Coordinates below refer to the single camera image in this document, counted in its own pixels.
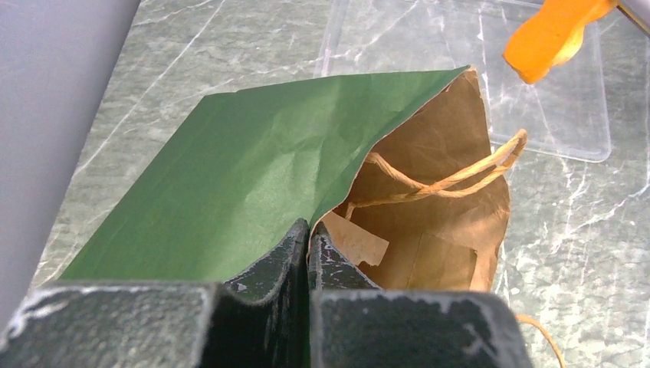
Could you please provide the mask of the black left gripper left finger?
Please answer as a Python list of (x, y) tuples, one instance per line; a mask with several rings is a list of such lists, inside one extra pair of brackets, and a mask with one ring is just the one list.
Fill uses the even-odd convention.
[(299, 218), (223, 295), (226, 367), (301, 367), (307, 347), (309, 225)]

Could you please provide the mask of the silver metal tongs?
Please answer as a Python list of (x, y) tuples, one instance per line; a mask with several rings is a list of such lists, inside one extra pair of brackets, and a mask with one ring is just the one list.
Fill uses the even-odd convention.
[(649, 37), (649, 0), (618, 0), (619, 10)]

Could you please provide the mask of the orange fake bread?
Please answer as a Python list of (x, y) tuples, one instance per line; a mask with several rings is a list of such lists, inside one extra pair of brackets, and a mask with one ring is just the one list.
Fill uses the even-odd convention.
[(619, 3), (609, 0), (546, 0), (510, 37), (503, 58), (526, 84), (566, 63), (583, 44), (585, 28)]

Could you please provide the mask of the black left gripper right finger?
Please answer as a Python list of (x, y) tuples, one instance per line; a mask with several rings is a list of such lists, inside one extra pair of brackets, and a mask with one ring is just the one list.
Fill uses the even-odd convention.
[(336, 247), (323, 225), (310, 239), (310, 365), (371, 367), (369, 321), (359, 290), (380, 289)]

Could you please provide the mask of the green paper bag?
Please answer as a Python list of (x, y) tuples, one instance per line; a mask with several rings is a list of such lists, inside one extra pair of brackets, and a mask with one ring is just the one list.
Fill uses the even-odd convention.
[(371, 367), (529, 367), (528, 316), (491, 293), (510, 217), (477, 72), (353, 74), (204, 97), (61, 274), (209, 285), (200, 358), (223, 363), (226, 282), (298, 220), (380, 289), (359, 290)]

